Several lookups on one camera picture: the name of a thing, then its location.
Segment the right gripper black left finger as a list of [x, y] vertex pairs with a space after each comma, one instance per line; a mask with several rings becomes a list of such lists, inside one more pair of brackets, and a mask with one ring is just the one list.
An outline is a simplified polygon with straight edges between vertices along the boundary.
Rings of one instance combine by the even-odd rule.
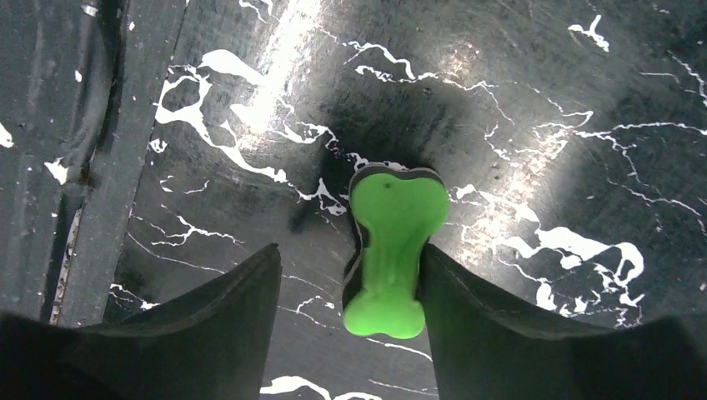
[[4, 399], [256, 399], [282, 274], [276, 244], [116, 323], [1, 316]]

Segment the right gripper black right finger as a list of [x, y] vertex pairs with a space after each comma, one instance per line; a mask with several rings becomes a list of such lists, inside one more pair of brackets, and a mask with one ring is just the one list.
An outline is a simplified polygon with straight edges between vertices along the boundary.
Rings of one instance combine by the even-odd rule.
[[536, 307], [434, 245], [421, 257], [442, 399], [703, 399], [706, 316], [599, 327]]

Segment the green bone-shaped whiteboard eraser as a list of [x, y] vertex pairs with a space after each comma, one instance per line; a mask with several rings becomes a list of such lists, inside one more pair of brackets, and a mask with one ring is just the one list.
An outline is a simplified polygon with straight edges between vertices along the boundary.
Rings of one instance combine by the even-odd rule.
[[343, 325], [359, 337], [415, 338], [425, 327], [416, 298], [421, 253], [449, 211], [444, 182], [431, 168], [372, 162], [352, 176], [348, 200], [361, 250], [344, 281], [359, 273], [361, 287], [343, 308]]

